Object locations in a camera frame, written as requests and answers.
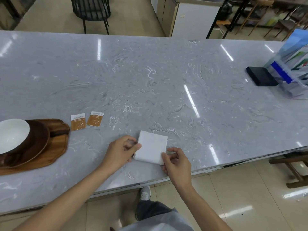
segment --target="wooden tray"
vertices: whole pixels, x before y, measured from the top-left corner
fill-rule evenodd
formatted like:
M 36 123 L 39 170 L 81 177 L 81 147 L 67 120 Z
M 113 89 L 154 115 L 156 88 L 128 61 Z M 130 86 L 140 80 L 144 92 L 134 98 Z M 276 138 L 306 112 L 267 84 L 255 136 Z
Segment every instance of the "wooden tray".
M 44 123 L 50 131 L 47 146 L 36 158 L 15 168 L 0 168 L 0 175 L 13 174 L 42 168 L 54 163 L 67 149 L 70 127 L 60 119 L 36 119 Z

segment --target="left hand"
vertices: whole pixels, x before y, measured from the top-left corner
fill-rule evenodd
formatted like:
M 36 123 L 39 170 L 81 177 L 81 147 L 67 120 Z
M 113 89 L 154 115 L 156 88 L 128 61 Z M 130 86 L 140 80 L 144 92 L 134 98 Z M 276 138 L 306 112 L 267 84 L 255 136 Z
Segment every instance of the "left hand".
M 141 148 L 141 144 L 132 145 L 129 140 L 136 143 L 136 139 L 132 136 L 125 135 L 109 144 L 105 157 L 98 168 L 105 169 L 110 175 L 114 174 L 118 169 L 130 162 L 131 156 Z

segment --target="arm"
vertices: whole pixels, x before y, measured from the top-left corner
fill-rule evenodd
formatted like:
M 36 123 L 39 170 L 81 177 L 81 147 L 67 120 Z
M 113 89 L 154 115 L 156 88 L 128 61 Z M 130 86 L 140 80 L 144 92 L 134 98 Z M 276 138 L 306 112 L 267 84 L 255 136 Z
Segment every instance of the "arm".
M 207 202 L 195 191 L 191 181 L 191 164 L 182 149 L 171 147 L 174 154 L 162 154 L 163 170 L 170 177 L 182 200 L 192 213 L 201 230 L 232 231 L 232 229 L 213 211 Z
M 123 136 L 110 143 L 102 163 L 64 194 L 38 211 L 14 231 L 56 231 L 79 210 L 91 194 L 119 168 L 131 161 L 131 156 L 141 148 L 141 144 L 131 136 Z

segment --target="shoe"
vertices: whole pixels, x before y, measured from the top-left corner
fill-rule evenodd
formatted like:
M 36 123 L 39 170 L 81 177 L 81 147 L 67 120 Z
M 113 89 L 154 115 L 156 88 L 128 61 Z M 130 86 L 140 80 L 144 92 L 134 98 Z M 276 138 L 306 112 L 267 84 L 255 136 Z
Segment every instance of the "shoe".
M 145 186 L 140 190 L 140 200 L 150 200 L 151 197 L 151 188 L 150 186 Z

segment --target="tea bag packet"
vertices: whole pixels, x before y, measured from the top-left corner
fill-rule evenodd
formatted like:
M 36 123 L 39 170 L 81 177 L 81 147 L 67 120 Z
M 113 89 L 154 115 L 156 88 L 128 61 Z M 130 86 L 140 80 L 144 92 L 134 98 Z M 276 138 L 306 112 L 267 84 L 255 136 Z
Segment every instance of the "tea bag packet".
M 104 113 L 92 111 L 87 121 L 88 126 L 100 126 Z
M 86 115 L 85 113 L 71 115 L 71 130 L 76 131 L 86 128 Z

